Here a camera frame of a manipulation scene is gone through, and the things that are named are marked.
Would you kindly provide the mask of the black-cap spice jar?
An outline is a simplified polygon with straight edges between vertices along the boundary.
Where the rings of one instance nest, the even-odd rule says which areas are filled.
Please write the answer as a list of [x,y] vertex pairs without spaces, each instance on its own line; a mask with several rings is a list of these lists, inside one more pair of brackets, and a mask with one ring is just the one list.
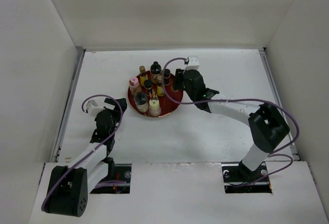
[[171,76],[170,70],[165,69],[162,73],[162,76],[163,76],[164,85],[169,85],[170,84],[170,76]]

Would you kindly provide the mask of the black knob lid jar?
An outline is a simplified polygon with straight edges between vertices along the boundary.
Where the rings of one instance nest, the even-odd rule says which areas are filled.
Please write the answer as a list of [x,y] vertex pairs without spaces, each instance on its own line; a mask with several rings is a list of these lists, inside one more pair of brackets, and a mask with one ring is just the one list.
[[148,95],[145,92],[137,92],[134,95],[134,102],[140,113],[146,113],[149,110]]

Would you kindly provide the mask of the tall gold-cap sauce bottle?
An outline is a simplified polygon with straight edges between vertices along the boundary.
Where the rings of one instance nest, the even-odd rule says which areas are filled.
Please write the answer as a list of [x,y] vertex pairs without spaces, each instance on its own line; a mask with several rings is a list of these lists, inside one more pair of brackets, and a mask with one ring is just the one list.
[[164,85],[163,85],[163,80],[162,80],[162,76],[159,75],[157,77],[157,96],[158,97],[163,97],[165,95],[165,91],[164,91]]

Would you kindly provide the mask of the pink-lid glass shaker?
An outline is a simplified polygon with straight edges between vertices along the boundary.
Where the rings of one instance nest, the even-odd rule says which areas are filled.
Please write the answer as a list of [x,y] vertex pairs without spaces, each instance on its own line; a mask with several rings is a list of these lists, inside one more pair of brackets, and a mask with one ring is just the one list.
[[129,79],[130,93],[134,96],[138,92],[142,92],[139,80],[137,77],[131,77]]

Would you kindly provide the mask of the round-top black lid glass jar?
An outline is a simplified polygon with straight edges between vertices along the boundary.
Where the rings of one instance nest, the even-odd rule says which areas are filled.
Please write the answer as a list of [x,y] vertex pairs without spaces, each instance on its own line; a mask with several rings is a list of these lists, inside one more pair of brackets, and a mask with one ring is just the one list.
[[150,76],[153,84],[157,84],[158,76],[161,75],[161,73],[162,73],[161,65],[157,61],[154,61],[150,67]]

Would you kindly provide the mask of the small dark-label spice bottle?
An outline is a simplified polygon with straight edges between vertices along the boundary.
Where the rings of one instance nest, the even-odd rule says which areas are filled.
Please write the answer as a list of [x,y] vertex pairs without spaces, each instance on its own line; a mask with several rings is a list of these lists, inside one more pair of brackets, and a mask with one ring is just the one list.
[[147,79],[144,81],[144,87],[147,91],[150,91],[152,90],[152,87],[153,87],[153,83],[151,80]]

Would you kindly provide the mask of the yellow-label gold-cap bottle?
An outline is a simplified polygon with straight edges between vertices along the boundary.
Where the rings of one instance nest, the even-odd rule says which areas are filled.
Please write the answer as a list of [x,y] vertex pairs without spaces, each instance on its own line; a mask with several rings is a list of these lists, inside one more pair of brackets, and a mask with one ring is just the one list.
[[139,67],[140,85],[144,87],[145,80],[148,79],[147,71],[143,65]]

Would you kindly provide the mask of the yellow-lid white shaker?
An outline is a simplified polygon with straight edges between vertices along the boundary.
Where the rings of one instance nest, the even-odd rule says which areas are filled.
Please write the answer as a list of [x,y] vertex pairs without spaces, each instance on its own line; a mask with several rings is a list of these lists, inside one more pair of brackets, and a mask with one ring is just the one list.
[[161,107],[157,98],[152,98],[149,101],[149,114],[152,117],[159,117],[161,114]]

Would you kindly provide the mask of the small black-cap spice bottle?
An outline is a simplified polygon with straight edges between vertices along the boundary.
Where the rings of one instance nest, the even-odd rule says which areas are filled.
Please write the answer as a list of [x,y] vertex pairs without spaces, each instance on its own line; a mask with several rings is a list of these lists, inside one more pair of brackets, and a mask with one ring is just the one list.
[[151,100],[157,100],[158,99],[156,90],[154,90],[154,89],[152,90],[150,98],[151,98]]

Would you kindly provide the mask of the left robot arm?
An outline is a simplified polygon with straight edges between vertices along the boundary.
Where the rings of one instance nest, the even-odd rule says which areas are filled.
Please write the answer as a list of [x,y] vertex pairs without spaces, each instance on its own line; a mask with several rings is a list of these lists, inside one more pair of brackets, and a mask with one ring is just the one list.
[[83,102],[82,110],[96,115],[96,129],[84,152],[68,166],[52,169],[47,194],[41,205],[43,212],[80,217],[93,190],[126,184],[125,180],[115,176],[115,163],[109,157],[115,144],[115,133],[127,108],[126,99],[103,97],[105,103],[113,105],[113,108],[98,106],[93,97]]

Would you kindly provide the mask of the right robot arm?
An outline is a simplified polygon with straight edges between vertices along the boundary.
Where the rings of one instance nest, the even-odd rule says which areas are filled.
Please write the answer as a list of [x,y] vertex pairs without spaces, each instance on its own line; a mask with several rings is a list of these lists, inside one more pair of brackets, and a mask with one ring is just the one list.
[[185,91],[198,109],[232,118],[250,128],[253,145],[238,165],[239,176],[245,182],[257,175],[259,166],[290,132],[283,116],[271,103],[254,105],[223,99],[212,102],[219,92],[207,88],[202,75],[195,69],[177,69],[173,89]]

